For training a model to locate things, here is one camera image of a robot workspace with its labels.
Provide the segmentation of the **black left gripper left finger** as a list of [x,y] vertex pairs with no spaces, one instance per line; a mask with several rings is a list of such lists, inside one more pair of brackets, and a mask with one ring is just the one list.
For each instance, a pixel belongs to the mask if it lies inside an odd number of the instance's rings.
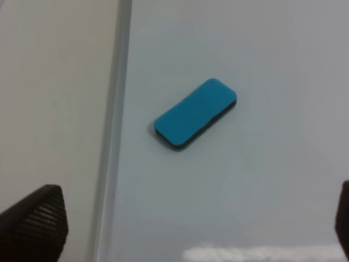
[[68,232],[61,186],[44,185],[1,213],[1,261],[58,261]]

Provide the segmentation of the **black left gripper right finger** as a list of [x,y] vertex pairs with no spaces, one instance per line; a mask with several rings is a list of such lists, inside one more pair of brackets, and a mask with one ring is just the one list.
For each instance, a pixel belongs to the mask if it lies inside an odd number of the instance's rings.
[[345,181],[342,184],[335,219],[335,231],[343,250],[348,250],[348,213],[348,181]]

